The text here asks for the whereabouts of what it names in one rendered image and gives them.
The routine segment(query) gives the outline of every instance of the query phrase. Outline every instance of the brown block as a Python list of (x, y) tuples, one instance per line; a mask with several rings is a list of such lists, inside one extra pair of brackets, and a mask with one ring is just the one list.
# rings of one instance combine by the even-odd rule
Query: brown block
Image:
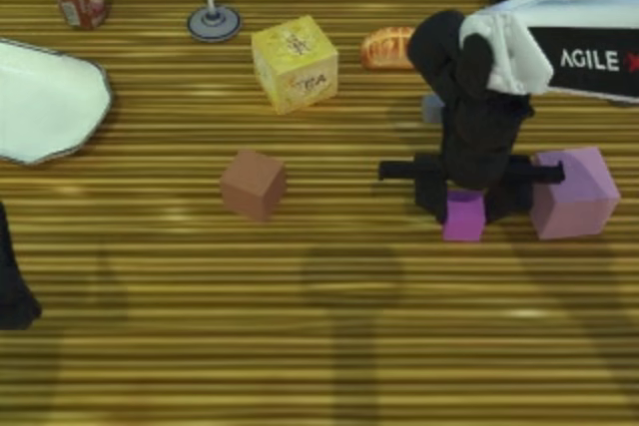
[(220, 179), (227, 209), (255, 221), (267, 221), (287, 189), (283, 162), (252, 150), (241, 150)]

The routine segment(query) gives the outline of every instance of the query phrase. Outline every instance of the striped wooden surface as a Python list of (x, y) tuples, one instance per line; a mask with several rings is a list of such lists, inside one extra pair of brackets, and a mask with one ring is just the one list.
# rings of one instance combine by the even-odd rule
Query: striped wooden surface
[[(621, 426), (639, 419), (639, 111), (535, 100), (520, 152), (596, 145), (623, 195), (601, 237), (535, 240), (527, 218), (445, 244), (376, 163), (437, 145), (414, 73), (365, 72), (363, 36), (481, 0), (221, 0), (245, 28), (185, 30), (204, 0), (112, 0), (66, 27), (0, 0), (0, 36), (95, 60), (117, 102), (79, 154), (0, 164), (24, 274), (46, 309), (2, 334), (0, 423), (34, 426)], [(250, 34), (313, 15), (340, 95), (277, 117)], [(286, 161), (273, 221), (225, 212), (239, 148)]]

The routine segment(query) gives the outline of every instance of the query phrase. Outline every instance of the yellow box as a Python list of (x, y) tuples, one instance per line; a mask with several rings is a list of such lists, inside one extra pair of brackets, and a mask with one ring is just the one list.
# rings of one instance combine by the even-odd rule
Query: yellow box
[(253, 34), (256, 75), (278, 114), (337, 94), (338, 53), (307, 15)]

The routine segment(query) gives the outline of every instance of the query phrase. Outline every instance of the bread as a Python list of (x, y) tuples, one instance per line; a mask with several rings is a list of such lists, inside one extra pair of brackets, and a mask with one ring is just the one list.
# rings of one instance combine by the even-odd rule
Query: bread
[(408, 70), (406, 55), (412, 27), (384, 27), (366, 36), (361, 43), (361, 63), (367, 69)]

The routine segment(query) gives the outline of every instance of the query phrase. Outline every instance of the pink block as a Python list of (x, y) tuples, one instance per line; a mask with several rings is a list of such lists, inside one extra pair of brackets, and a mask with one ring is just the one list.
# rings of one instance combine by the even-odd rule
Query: pink block
[(535, 185), (532, 224), (540, 239), (599, 234), (621, 196), (601, 152), (596, 147), (544, 152), (534, 163), (563, 162), (566, 180), (558, 185)]
[(448, 218), (443, 226), (446, 241), (480, 241), (486, 225), (481, 192), (449, 192)]

